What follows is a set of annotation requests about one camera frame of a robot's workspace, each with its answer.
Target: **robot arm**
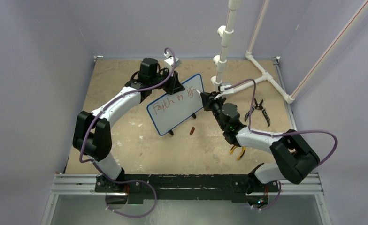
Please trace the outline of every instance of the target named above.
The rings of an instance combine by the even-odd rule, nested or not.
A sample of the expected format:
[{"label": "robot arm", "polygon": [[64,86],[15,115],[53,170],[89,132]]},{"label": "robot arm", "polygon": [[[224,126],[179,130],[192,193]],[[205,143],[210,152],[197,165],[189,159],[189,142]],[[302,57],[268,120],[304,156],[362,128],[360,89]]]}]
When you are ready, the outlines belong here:
[{"label": "robot arm", "polygon": [[242,124],[239,121],[237,106],[224,103],[225,98],[216,98],[217,92],[204,92],[200,95],[204,110],[212,111],[229,144],[263,150],[274,156],[274,163],[260,164],[249,174],[253,185],[260,186],[284,179],[299,184],[318,166],[320,159],[300,135],[274,137],[282,133],[259,131],[270,134],[270,136],[260,135],[258,130],[249,130]]},{"label": "robot arm", "polygon": [[[114,180],[124,179],[124,170],[116,163],[114,157],[110,153],[112,148],[111,127],[131,108],[140,104],[147,98],[152,90],[134,92],[124,95],[129,91],[152,87],[169,75],[169,69],[159,69],[160,65],[156,59],[145,58],[141,62],[140,70],[136,72],[132,78],[125,84],[125,87],[111,100],[100,108],[93,110],[91,113],[82,111],[77,116],[73,147],[79,151],[82,148],[84,136],[91,122],[99,112],[104,112],[104,108],[108,109],[100,115],[96,120],[94,132],[91,132],[87,138],[84,148],[84,154],[88,158],[93,159],[108,177]],[[164,89],[168,94],[174,94],[183,91],[185,88],[178,81],[178,73],[174,71],[173,75],[158,89]],[[118,96],[122,95],[117,101],[111,102]]]}]

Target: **wooden floor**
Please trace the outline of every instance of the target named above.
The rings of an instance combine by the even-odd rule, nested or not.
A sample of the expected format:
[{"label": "wooden floor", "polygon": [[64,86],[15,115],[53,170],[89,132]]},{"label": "wooden floor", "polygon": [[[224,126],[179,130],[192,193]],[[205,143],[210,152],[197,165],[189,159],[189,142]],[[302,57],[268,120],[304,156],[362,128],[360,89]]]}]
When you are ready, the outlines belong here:
[{"label": "wooden floor", "polygon": [[[114,97],[139,70],[140,60],[98,60],[83,106],[92,111]],[[278,82],[271,61],[260,61]],[[177,68],[180,81],[200,73],[206,92],[213,91],[210,78],[216,75],[212,60],[183,60]],[[235,84],[246,78],[260,77],[260,72],[247,60],[229,60],[223,77],[224,82]],[[244,122],[249,110],[253,88],[248,88],[227,98],[226,102],[236,104]],[[140,105],[132,108],[112,128],[112,154],[126,173],[178,173],[178,174],[236,174],[249,173],[262,162],[272,162],[272,155],[261,150],[247,149],[241,160],[240,150],[229,154],[231,146],[225,141],[214,116],[203,110],[197,118],[189,118],[174,129],[174,136],[159,136],[146,106],[164,94],[153,90]],[[268,82],[256,86],[256,99],[264,99],[263,106],[271,118],[268,127],[261,111],[252,114],[252,127],[256,129],[284,132],[290,122],[281,95]],[[79,151],[72,148],[66,173],[97,173],[90,163],[78,161]]]}]

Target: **metal frame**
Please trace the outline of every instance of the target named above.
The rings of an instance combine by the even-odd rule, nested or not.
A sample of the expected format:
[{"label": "metal frame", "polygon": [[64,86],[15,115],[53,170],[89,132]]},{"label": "metal frame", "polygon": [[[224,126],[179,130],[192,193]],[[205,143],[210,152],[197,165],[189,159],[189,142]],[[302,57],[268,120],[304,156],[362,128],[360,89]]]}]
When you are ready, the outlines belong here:
[{"label": "metal frame", "polygon": [[[279,70],[278,61],[276,58],[272,58],[271,60],[273,61],[274,67],[276,69],[280,85],[283,90],[286,91],[283,84],[281,72]],[[293,117],[291,106],[285,101],[284,103],[288,118],[291,122],[291,127],[293,129],[296,129],[297,127]],[[125,195],[125,193],[94,192],[94,187],[96,185],[96,176],[96,174],[56,174],[50,189],[50,196],[47,201],[45,213],[43,215],[41,224],[51,224],[59,195]],[[308,175],[299,185],[292,184],[287,180],[282,180],[281,184],[282,195],[314,195],[322,224],[332,225],[329,212],[325,204],[321,180],[317,173]],[[249,195],[263,195],[263,193],[253,192]]]}]

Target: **whiteboard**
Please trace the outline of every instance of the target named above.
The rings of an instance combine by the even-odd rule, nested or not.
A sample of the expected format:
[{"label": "whiteboard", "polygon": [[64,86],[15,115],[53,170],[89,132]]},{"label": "whiteboard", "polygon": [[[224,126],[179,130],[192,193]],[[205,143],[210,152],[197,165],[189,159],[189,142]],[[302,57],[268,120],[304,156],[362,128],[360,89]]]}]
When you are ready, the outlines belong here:
[{"label": "whiteboard", "polygon": [[185,90],[173,95],[164,94],[147,106],[147,111],[160,136],[177,127],[192,114],[202,109],[199,90],[204,92],[202,77],[195,74],[184,81]]}]

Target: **purple wall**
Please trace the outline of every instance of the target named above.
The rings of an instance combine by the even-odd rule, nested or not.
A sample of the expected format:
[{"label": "purple wall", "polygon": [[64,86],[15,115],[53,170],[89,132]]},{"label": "purple wall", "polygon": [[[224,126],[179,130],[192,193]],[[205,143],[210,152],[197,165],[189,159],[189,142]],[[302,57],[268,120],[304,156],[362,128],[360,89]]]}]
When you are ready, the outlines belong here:
[{"label": "purple wall", "polygon": [[[289,91],[362,2],[312,2],[281,58]],[[299,130],[326,129],[338,137],[335,154],[318,169],[335,225],[368,224],[368,15],[356,30],[292,104]],[[321,157],[333,143],[325,135],[306,139]]]},{"label": "purple wall", "polygon": [[0,0],[0,225],[40,224],[93,58],[68,6]]},{"label": "purple wall", "polygon": [[[217,28],[225,25],[227,0],[67,0],[91,52],[113,58],[178,57],[220,53]],[[257,58],[281,55],[311,0],[272,0],[253,50]],[[243,0],[230,57],[245,57],[263,0]]]}]

